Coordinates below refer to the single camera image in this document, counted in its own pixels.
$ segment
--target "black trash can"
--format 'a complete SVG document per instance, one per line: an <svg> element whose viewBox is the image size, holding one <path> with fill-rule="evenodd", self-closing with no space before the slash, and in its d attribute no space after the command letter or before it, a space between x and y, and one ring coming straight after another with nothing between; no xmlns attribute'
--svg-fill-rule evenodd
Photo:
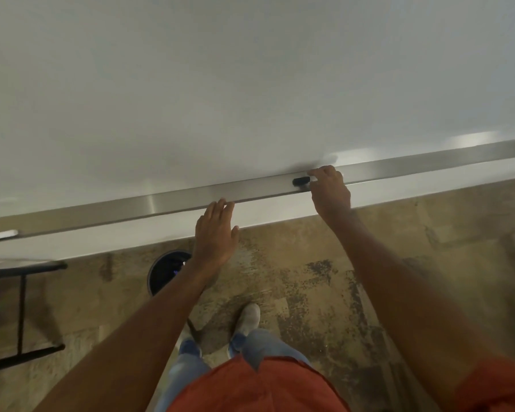
<svg viewBox="0 0 515 412"><path fill-rule="evenodd" d="M173 250L164 253L152 264L147 275L147 289L155 296L181 270L191 258L191 253L184 250Z"/></svg>

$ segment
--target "jeans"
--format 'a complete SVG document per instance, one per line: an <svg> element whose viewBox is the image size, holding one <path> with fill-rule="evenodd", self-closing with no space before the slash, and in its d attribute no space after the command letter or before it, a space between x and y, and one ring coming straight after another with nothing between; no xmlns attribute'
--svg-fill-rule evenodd
<svg viewBox="0 0 515 412"><path fill-rule="evenodd" d="M229 344L229 351L232 354L241 353L255 371L258 370L261 360L268 356L292 357L311 366L302 353L261 328L253 330L247 337L235 334ZM165 412L185 386L211 370L199 354L200 350L192 340L182 343L179 356L168 373L170 385L160 397L155 412Z"/></svg>

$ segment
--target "stained concrete floor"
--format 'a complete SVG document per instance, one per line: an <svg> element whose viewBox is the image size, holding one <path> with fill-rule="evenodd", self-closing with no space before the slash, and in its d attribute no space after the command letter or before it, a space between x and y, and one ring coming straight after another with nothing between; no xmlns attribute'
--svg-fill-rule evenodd
<svg viewBox="0 0 515 412"><path fill-rule="evenodd" d="M358 209L364 223L515 355L515 180ZM24 349L63 352L0 372L0 411L30 411L149 296L146 274L190 239L69 260L30 276ZM0 357L15 352L19 281L0 280ZM304 353L355 412L435 410L381 327L352 266L318 216L241 231L240 248L191 319L210 365L226 360L237 313ZM167 378L159 383L164 387Z"/></svg>

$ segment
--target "orange shirt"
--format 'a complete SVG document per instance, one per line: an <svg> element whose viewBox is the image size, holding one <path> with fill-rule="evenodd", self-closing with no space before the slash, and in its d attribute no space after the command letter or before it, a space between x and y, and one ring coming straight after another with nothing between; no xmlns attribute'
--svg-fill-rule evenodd
<svg viewBox="0 0 515 412"><path fill-rule="evenodd" d="M483 361L456 393L458 412L515 411L515 361ZM265 358L257 372L238 355L188 385L168 412L347 412L320 373L289 357Z"/></svg>

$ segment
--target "leg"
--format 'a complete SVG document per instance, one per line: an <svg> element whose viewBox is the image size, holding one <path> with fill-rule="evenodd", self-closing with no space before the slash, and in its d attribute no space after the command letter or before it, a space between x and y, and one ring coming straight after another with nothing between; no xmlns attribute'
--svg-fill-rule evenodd
<svg viewBox="0 0 515 412"><path fill-rule="evenodd" d="M241 353L244 360L256 371L261 360L267 356L292 357L311 367L311 363L302 353L282 342L267 330L258 328L259 316L259 306L256 304L249 304L244 308L229 344L230 357Z"/></svg>
<svg viewBox="0 0 515 412"><path fill-rule="evenodd" d="M189 383L211 370L202 360L202 352L195 343L188 325L185 326L179 336L178 346L179 355L168 372L170 384L157 402L155 412L165 412L176 396Z"/></svg>

